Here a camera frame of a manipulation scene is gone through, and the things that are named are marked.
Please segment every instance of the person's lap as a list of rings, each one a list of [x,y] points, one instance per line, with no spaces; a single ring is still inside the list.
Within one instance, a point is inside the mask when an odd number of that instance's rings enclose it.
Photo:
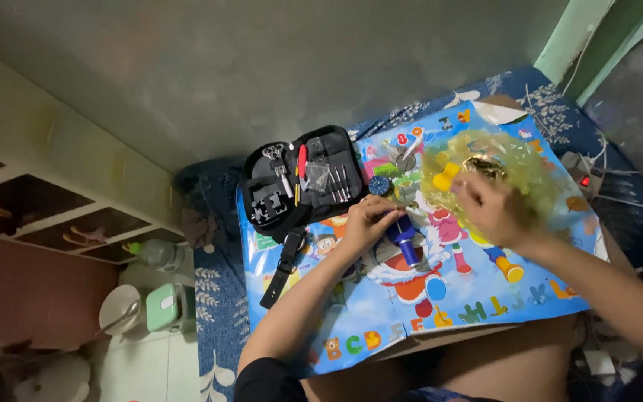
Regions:
[[[426,385],[500,401],[565,401],[575,324],[576,315],[567,315],[446,345]],[[395,358],[315,376],[302,386],[311,402],[376,402],[394,400],[412,380]]]

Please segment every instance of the white bowl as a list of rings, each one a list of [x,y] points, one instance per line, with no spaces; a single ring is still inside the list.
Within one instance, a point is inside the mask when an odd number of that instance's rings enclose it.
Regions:
[[[113,291],[106,296],[103,305],[101,305],[101,311],[99,312],[99,325],[101,325],[101,328],[114,322],[120,318],[121,315],[124,315],[128,307],[136,300],[140,300],[138,313],[115,324],[105,331],[106,334],[120,335],[140,324],[146,316],[145,302],[141,300],[141,294],[134,286],[121,285],[113,289]]]

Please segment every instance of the hand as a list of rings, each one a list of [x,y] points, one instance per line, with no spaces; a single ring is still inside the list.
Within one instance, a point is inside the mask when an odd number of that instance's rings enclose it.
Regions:
[[[490,182],[480,173],[459,173],[451,187],[470,223],[499,247],[517,251],[543,233],[537,216],[517,188]]]
[[[349,208],[346,233],[337,248],[355,261],[379,240],[388,226],[404,215],[406,209],[403,205],[378,195],[365,196],[358,204]]]

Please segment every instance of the yellow plastic bag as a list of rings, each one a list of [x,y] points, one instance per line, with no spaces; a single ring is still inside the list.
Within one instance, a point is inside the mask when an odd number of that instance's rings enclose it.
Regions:
[[[507,133],[490,134],[485,130],[465,130],[450,139],[424,144],[421,178],[424,199],[446,208],[462,226],[477,233],[450,186],[456,174],[472,170],[478,164],[484,174],[493,176],[492,179],[500,179],[520,189],[527,197],[528,206],[541,219],[546,220],[552,213],[557,190],[543,168],[540,155]]]

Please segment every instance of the cartoon poster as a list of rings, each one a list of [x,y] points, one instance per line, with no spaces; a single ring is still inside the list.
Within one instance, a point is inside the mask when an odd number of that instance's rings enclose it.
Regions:
[[[464,102],[354,144],[364,178],[389,178],[390,197],[408,206],[415,228],[412,244],[421,263],[410,268],[398,245],[383,237],[350,266],[335,286],[324,319],[312,337],[304,358],[306,375],[353,366],[411,334],[465,325],[521,323],[589,308],[560,279],[469,232],[447,210],[426,202],[421,194],[423,142],[438,136],[450,138],[463,130],[487,129],[488,125],[472,103]],[[601,255],[604,240],[596,215],[532,120],[526,118],[500,129],[527,142],[543,157],[559,194],[551,227],[575,247]],[[399,158],[410,147],[413,158]],[[240,198],[238,209],[244,211]],[[343,241],[345,223],[342,215],[308,226],[307,246],[299,252],[285,289],[334,251]],[[254,329],[266,312],[259,301],[274,274],[281,246],[256,248],[259,236],[246,220],[240,225]]]

